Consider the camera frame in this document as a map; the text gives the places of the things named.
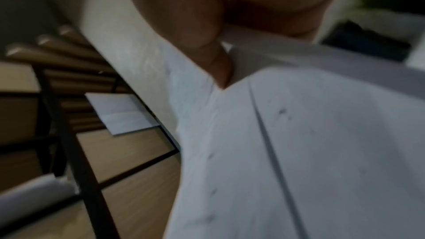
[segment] hand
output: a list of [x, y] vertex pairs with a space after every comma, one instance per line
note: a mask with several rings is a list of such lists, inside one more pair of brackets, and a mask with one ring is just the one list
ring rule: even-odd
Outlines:
[[217, 36], [232, 23], [311, 40], [332, 0], [133, 0], [162, 37], [209, 73], [221, 88], [232, 64]]

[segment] smudge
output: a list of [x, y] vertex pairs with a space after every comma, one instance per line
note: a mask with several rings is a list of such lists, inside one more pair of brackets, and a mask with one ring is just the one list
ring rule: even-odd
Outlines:
[[217, 193], [217, 188], [214, 188], [210, 193], [209, 193], [209, 195], [210, 196], [214, 196], [214, 194], [216, 194]]
[[210, 225], [216, 219], [215, 215], [208, 215], [201, 218], [197, 218], [191, 221], [188, 221], [185, 225], [186, 228], [196, 227], [200, 225]]

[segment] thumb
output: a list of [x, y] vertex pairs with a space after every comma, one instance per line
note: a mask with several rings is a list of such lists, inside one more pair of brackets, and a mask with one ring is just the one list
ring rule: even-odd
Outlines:
[[202, 47], [179, 47], [179, 49], [211, 75], [218, 87], [226, 88], [233, 74], [233, 64], [220, 42], [214, 40]]

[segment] metal frame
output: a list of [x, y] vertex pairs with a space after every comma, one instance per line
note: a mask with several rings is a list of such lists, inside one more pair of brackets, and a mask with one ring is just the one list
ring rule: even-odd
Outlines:
[[[98, 239], [119, 239], [115, 223], [112, 219], [112, 215], [108, 209], [106, 201], [102, 195], [102, 189], [109, 187], [127, 177], [134, 175], [162, 160], [165, 160], [175, 154], [179, 153], [179, 146], [168, 134], [163, 125], [159, 128], [174, 147], [174, 150], [163, 154], [153, 160], [147, 161], [133, 169], [116, 175], [104, 182], [98, 183], [95, 174], [84, 154], [84, 151], [77, 139], [75, 132], [72, 130], [71, 125], [68, 122], [67, 116], [63, 111], [59, 97], [64, 95], [55, 94], [52, 87], [50, 86], [49, 80], [44, 74], [44, 69], [57, 69], [54, 67], [42, 67], [33, 66], [35, 75], [39, 81], [41, 93], [0, 93], [0, 97], [38, 97], [39, 108], [37, 115], [36, 125], [36, 137], [10, 143], [8, 145], [0, 146], [0, 154], [11, 153], [19, 150], [36, 149], [37, 155], [40, 160], [43, 172], [47, 171], [47, 166], [52, 168], [55, 176], [61, 176], [64, 174], [66, 163], [69, 162], [72, 169], [74, 178], [80, 187], [80, 194], [72, 198], [61, 201], [54, 204], [46, 209], [39, 212], [26, 216], [18, 221], [15, 221], [3, 228], [0, 228], [0, 237], [15, 232], [35, 221], [38, 221], [50, 214], [53, 214], [61, 209], [74, 204], [79, 200], [83, 200], [87, 213], [89, 215], [93, 231]], [[72, 70], [74, 72], [83, 73], [79, 70]], [[121, 77], [116, 77], [112, 92], [115, 92], [120, 81], [124, 82]], [[140, 102], [147, 108], [147, 110], [154, 116], [152, 111], [146, 106], [146, 104], [136, 95]], [[50, 122], [54, 122], [58, 135], [49, 135]], [[52, 160], [50, 155], [49, 146], [60, 142], [56, 150], [56, 154]]]

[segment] white paper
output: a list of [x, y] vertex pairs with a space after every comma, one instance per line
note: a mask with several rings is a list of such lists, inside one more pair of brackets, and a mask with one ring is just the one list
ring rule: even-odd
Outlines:
[[85, 96], [112, 135], [159, 125], [134, 94], [86, 93]]
[[66, 177], [40, 176], [0, 194], [0, 227], [77, 194]]
[[425, 236], [424, 74], [274, 36], [235, 40], [225, 91], [163, 43], [183, 164], [166, 238]]

